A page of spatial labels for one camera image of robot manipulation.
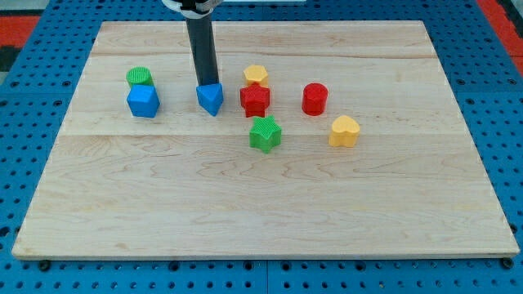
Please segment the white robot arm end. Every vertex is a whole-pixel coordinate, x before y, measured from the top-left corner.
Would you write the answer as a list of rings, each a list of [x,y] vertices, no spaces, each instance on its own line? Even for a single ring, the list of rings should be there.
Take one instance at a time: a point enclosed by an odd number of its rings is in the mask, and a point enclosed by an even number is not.
[[[223,0],[162,0],[162,3],[185,18],[198,20],[210,15]]]

